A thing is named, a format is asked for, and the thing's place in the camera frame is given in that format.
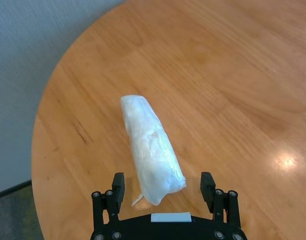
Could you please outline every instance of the gray wall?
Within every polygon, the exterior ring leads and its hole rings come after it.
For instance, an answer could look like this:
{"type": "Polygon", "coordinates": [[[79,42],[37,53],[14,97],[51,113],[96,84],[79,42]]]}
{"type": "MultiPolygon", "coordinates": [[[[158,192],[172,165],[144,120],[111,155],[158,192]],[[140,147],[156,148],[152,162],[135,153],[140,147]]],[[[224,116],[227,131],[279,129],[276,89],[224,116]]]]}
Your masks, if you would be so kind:
{"type": "Polygon", "coordinates": [[[123,0],[0,0],[0,191],[31,177],[45,85],[69,45],[123,0]]]}

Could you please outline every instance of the wrapped burrito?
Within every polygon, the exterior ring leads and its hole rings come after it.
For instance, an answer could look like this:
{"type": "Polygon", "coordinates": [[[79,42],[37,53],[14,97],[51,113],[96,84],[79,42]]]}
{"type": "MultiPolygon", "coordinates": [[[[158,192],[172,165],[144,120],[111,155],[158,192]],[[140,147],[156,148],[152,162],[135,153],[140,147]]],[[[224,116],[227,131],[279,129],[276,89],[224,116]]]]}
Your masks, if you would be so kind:
{"type": "Polygon", "coordinates": [[[185,177],[164,128],[143,96],[127,95],[121,105],[137,177],[144,196],[159,205],[166,194],[186,187],[185,177]]]}

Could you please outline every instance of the carpet floor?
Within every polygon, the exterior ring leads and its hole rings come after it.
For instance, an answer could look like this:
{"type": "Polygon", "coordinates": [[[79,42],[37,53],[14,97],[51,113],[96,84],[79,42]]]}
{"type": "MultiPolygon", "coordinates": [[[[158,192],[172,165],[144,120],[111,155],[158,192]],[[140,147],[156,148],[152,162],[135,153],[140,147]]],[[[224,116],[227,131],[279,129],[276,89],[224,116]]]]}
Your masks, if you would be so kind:
{"type": "Polygon", "coordinates": [[[32,186],[0,198],[0,240],[43,240],[32,186]]]}

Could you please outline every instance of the screw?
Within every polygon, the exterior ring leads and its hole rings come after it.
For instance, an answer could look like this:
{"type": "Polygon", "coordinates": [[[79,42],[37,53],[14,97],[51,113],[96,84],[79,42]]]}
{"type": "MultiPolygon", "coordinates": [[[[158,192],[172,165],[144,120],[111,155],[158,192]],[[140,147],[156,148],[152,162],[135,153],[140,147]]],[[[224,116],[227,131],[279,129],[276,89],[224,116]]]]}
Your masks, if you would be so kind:
{"type": "Polygon", "coordinates": [[[120,239],[122,237],[122,233],[119,231],[116,231],[113,233],[113,239],[120,239]]]}
{"type": "Polygon", "coordinates": [[[214,235],[215,235],[215,237],[216,237],[217,239],[224,239],[224,238],[225,238],[224,233],[222,233],[221,231],[216,231],[216,232],[214,233],[214,235]]]}
{"type": "Polygon", "coordinates": [[[102,235],[102,234],[96,235],[95,240],[104,240],[104,235],[102,235]]]}
{"type": "Polygon", "coordinates": [[[234,240],[243,240],[243,237],[240,234],[238,234],[238,233],[236,233],[236,234],[234,233],[233,234],[233,239],[234,240]]]}

